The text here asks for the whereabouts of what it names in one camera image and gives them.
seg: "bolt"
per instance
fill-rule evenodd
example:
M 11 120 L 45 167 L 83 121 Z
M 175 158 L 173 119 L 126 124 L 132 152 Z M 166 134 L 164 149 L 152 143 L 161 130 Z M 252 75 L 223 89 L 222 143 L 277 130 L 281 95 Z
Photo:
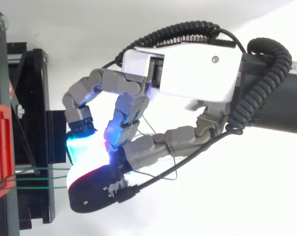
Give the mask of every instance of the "bolt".
M 218 62 L 219 62 L 219 57 L 217 57 L 217 56 L 213 56 L 213 58 L 212 58 L 212 62 L 213 62 L 213 63 L 218 63 Z
M 6 31 L 9 29 L 9 21 L 5 16 L 0 16 L 0 30 Z
M 44 54 L 43 60 L 44 60 L 44 63 L 46 63 L 46 64 L 49 63 L 49 61 L 50 61 L 49 55 Z
M 16 106 L 16 113 L 17 113 L 17 117 L 19 119 L 21 119 L 23 117 L 23 115 L 25 114 L 25 110 L 23 109 L 23 107 L 21 106 L 21 104 Z

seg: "coiled cable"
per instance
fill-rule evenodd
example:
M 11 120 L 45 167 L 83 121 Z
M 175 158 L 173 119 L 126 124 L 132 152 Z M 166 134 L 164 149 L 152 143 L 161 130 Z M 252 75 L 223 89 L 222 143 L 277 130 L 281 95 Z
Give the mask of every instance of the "coiled cable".
M 275 40 L 269 38 L 252 39 L 248 46 L 249 54 L 273 56 L 273 62 L 264 76 L 239 101 L 228 119 L 226 130 L 234 133 L 243 130 L 263 106 L 266 98 L 282 84 L 292 66 L 292 58 L 288 50 Z
M 134 47 L 153 47 L 156 46 L 158 42 L 185 35 L 201 35 L 210 39 L 216 39 L 220 33 L 224 33 L 225 35 L 232 38 L 237 43 L 241 51 L 245 53 L 245 49 L 241 45 L 240 41 L 232 33 L 221 29 L 219 25 L 206 21 L 191 21 L 171 25 L 152 32 L 143 38 L 139 38 L 123 49 L 118 54 L 118 56 L 116 56 L 114 61 L 119 67 L 122 67 L 124 53 L 129 49 L 133 49 Z

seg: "white backdrop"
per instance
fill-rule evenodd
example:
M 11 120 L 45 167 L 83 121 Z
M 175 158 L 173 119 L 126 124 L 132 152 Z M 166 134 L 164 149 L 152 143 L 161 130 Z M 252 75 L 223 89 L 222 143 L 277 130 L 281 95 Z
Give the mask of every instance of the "white backdrop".
M 50 55 L 51 109 L 63 109 L 62 96 L 72 83 L 135 39 L 184 21 L 217 23 L 243 45 L 259 36 L 276 39 L 297 61 L 297 0 L 0 0 L 0 11 L 10 21 L 8 41 L 26 41 Z M 92 103 L 98 129 L 112 117 L 115 98 L 102 94 Z M 180 101 L 167 101 L 166 109 L 151 103 L 145 116 L 158 132 L 194 125 L 197 114 L 182 107 Z M 140 130 L 150 132 L 144 121 Z M 146 171 L 156 174 L 171 164 L 164 158 Z M 85 215 L 71 211 L 66 190 L 56 190 L 54 222 L 34 220 L 33 229 L 21 235 L 297 236 L 297 135 L 248 128 L 178 175 L 177 181 L 162 180 L 123 204 Z

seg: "glowing light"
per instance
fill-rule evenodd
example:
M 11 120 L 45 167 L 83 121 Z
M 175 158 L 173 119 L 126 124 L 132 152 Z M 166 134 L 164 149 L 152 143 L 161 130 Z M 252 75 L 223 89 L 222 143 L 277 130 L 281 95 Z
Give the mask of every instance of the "glowing light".
M 84 138 L 68 138 L 66 145 L 73 165 L 80 159 L 95 158 L 98 168 L 109 164 L 105 140 L 99 132 Z
M 66 141 L 73 163 L 66 178 L 68 188 L 83 175 L 109 164 L 110 157 L 105 143 L 102 134 L 98 131 L 85 138 Z

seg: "cable connector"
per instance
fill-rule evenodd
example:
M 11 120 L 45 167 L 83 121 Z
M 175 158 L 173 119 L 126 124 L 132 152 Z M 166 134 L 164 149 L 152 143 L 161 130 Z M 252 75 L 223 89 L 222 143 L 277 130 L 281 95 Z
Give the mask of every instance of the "cable connector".
M 118 203 L 122 203 L 128 199 L 131 199 L 132 197 L 134 197 L 137 193 L 139 193 L 139 188 L 137 185 L 134 186 L 129 186 L 126 188 L 120 188 L 117 191 L 116 194 L 116 199 L 118 201 Z

